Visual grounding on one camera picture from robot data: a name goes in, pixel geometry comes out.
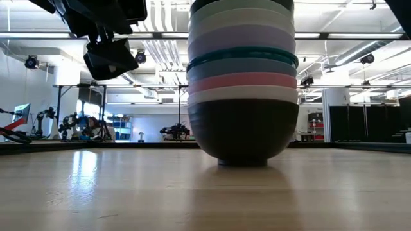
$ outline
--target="black cabinet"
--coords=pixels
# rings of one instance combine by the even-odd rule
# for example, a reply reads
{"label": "black cabinet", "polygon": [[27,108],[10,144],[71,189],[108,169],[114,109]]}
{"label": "black cabinet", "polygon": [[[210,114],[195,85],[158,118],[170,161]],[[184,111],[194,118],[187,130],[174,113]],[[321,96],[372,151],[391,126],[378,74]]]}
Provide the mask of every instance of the black cabinet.
{"label": "black cabinet", "polygon": [[393,106],[332,106],[331,140],[392,142],[401,130],[401,111]]}

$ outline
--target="fluorescent light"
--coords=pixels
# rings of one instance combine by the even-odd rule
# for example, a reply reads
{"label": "fluorescent light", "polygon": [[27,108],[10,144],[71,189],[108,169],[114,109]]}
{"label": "fluorescent light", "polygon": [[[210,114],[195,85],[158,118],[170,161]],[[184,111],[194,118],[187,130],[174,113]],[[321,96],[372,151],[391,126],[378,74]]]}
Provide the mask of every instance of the fluorescent light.
{"label": "fluorescent light", "polygon": [[402,33],[330,33],[329,39],[399,39]]}
{"label": "fluorescent light", "polygon": [[71,38],[68,33],[12,33],[0,32],[0,39],[68,39]]}
{"label": "fluorescent light", "polygon": [[163,38],[188,38],[188,33],[163,33]]}
{"label": "fluorescent light", "polygon": [[124,39],[124,38],[130,38],[130,39],[152,39],[153,38],[153,33],[148,33],[148,32],[134,32],[131,35],[118,35],[114,36],[114,38],[117,39]]}
{"label": "fluorescent light", "polygon": [[106,103],[108,105],[131,105],[131,103]]}
{"label": "fluorescent light", "polygon": [[177,88],[178,85],[136,85],[138,87],[150,87],[150,88]]}
{"label": "fluorescent light", "polygon": [[320,33],[296,33],[294,38],[300,39],[317,39],[320,37]]}
{"label": "fluorescent light", "polygon": [[108,88],[134,88],[134,85],[107,85]]}

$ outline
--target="white bowl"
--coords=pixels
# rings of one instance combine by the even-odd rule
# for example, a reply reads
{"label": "white bowl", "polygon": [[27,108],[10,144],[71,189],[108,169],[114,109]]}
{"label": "white bowl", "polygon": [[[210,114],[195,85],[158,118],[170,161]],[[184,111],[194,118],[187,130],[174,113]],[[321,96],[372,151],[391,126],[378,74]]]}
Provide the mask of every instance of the white bowl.
{"label": "white bowl", "polygon": [[297,103],[298,92],[295,89],[278,86],[246,85],[221,87],[191,94],[188,97],[188,104],[194,105],[197,103],[225,99],[276,99],[290,103]]}
{"label": "white bowl", "polygon": [[218,13],[203,20],[198,25],[192,24],[188,35],[188,45],[203,34],[226,26],[238,25],[272,26],[287,32],[292,37],[295,35],[291,20],[280,13],[264,9],[237,9]]}
{"label": "white bowl", "polygon": [[278,12],[288,18],[292,24],[294,24],[294,16],[291,11],[282,6],[281,4],[275,1],[267,0],[219,0],[213,3],[210,3],[203,8],[199,9],[195,14],[190,18],[188,23],[188,28],[190,29],[192,24],[199,24],[204,19],[214,16],[218,13],[234,10],[234,9],[266,9]]}

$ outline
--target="black bowl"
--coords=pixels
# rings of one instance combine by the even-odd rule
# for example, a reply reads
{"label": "black bowl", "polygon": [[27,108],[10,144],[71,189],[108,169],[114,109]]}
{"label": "black bowl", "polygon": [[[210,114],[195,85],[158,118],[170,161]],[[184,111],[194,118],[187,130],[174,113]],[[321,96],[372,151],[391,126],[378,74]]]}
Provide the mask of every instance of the black bowl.
{"label": "black bowl", "polygon": [[[197,10],[203,8],[204,6],[207,6],[210,3],[216,2],[216,1],[219,1],[219,0],[196,0],[191,5],[190,14],[194,15],[194,13],[197,12]],[[275,1],[276,3],[287,8],[287,10],[291,11],[292,13],[294,12],[294,0],[271,0],[271,1]]]}
{"label": "black bowl", "polygon": [[282,152],[297,124],[299,106],[273,99],[230,99],[190,105],[200,147],[219,163],[262,166]]}

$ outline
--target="camera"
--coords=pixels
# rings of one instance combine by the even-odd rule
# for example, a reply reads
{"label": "camera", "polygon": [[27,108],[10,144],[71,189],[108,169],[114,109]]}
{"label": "camera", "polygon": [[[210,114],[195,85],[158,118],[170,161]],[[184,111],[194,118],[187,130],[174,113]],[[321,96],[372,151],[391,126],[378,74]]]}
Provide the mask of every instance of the camera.
{"label": "camera", "polygon": [[37,70],[40,67],[40,62],[37,60],[37,55],[29,55],[24,66],[30,70]]}
{"label": "camera", "polygon": [[109,80],[138,68],[127,38],[130,25],[147,18],[145,0],[30,0],[49,13],[57,13],[76,37],[87,36],[84,61],[95,80]]}

